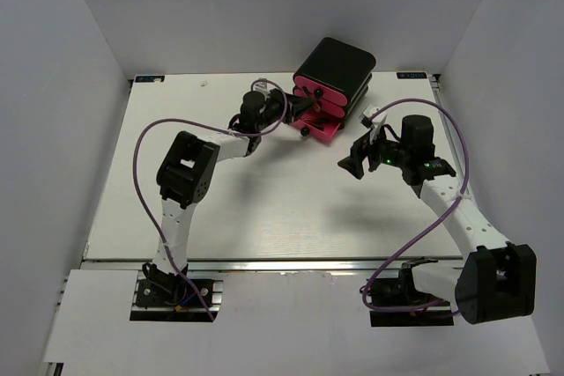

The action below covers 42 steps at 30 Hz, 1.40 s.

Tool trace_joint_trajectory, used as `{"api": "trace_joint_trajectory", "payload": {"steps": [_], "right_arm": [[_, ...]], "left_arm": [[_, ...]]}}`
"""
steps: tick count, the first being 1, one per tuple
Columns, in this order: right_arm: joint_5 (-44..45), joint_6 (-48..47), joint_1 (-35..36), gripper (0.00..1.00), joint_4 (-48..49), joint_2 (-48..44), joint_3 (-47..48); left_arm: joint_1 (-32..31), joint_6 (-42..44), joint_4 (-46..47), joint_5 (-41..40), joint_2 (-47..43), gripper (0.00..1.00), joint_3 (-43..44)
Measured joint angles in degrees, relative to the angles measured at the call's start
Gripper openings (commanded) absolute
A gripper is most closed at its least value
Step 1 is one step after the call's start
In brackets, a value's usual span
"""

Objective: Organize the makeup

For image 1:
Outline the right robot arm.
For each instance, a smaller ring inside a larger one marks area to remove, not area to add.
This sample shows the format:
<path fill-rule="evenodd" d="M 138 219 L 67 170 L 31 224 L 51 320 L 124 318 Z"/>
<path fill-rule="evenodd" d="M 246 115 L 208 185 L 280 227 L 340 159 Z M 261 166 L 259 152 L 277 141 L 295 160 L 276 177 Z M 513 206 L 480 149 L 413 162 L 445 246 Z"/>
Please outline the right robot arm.
<path fill-rule="evenodd" d="M 368 132 L 357 139 L 339 166 L 355 178 L 363 166 L 400 169 L 404 182 L 437 216 L 454 240 L 464 265 L 452 268 L 430 258 L 404 262 L 393 284 L 363 287 L 376 313 L 416 313 L 448 303 L 470 324 L 532 314 L 537 257 L 526 244 L 512 243 L 462 193 L 456 171 L 435 154 L 434 126 L 423 115 L 407 115 L 401 134 L 386 130 L 384 118 L 363 117 Z"/>

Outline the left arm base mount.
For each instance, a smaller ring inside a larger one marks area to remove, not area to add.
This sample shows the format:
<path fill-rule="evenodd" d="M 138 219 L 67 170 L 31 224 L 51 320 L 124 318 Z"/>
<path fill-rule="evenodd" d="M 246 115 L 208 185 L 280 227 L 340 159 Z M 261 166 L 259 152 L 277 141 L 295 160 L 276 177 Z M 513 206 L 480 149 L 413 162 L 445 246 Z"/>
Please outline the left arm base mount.
<path fill-rule="evenodd" d="M 212 322 L 219 313 L 221 282 L 165 273 L 153 263 L 144 263 L 137 279 L 130 321 Z"/>

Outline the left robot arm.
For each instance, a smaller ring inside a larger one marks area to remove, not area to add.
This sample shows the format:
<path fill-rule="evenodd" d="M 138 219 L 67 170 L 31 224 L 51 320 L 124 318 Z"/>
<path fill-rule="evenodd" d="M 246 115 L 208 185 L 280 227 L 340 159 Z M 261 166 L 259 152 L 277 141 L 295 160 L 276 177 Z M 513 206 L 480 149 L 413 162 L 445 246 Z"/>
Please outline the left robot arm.
<path fill-rule="evenodd" d="M 160 188 L 162 219 L 157 254 L 143 266 L 156 294 L 166 304 L 181 302 L 186 283 L 187 243 L 198 203 L 206 196 L 215 166 L 226 159 L 251 155 L 271 125 L 297 122 L 313 105 L 312 99 L 272 89 L 265 94 L 244 94 L 240 112 L 228 124 L 227 133 L 200 138 L 186 131 L 177 134 L 165 156 L 156 181 Z"/>

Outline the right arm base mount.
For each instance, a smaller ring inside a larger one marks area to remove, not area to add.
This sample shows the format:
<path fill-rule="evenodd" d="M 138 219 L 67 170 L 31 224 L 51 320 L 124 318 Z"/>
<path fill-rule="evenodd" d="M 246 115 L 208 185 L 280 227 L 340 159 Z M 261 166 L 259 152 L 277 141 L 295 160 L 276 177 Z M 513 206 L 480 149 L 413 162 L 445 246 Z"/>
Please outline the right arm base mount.
<path fill-rule="evenodd" d="M 398 271 L 394 277 L 377 277 L 366 290 L 362 285 L 359 293 L 367 292 L 367 301 L 371 306 L 379 308 L 409 308 L 413 311 L 378 312 L 369 311 L 370 324 L 373 328 L 422 328 L 449 327 L 454 325 L 454 316 L 450 304 L 442 301 L 440 305 L 425 307 L 428 303 L 437 301 L 432 294 L 414 290 L 409 276 Z"/>

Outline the black pink drawer organizer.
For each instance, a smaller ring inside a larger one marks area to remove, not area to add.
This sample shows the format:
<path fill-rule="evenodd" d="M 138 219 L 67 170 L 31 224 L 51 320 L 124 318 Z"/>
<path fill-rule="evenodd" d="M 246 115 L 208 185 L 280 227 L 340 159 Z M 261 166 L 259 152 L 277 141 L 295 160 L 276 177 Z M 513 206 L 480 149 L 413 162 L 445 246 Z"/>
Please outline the black pink drawer organizer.
<path fill-rule="evenodd" d="M 376 66 L 373 54 L 343 41 L 325 37 L 293 74 L 293 94 L 315 104 L 293 126 L 302 136 L 328 144 L 344 128 L 366 96 Z M 305 120 L 325 119 L 320 130 Z"/>

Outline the horizontal lip gloss tube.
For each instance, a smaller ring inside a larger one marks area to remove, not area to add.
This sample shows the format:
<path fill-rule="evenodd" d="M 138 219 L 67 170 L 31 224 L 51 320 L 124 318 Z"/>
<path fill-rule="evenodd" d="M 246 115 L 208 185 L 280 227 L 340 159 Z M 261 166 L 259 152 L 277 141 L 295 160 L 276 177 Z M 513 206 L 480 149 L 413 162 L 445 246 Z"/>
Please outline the horizontal lip gloss tube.
<path fill-rule="evenodd" d="M 310 126 L 312 126 L 312 127 L 314 127 L 314 128 L 318 128 L 318 129 L 320 129 L 320 130 L 323 130 L 323 129 L 324 129 L 324 125 L 325 125 L 326 123 L 328 123 L 329 121 L 328 121 L 328 120 L 325 120 L 325 119 L 319 119 L 319 120 L 305 120 L 304 122 L 305 122 L 307 125 L 310 125 Z"/>

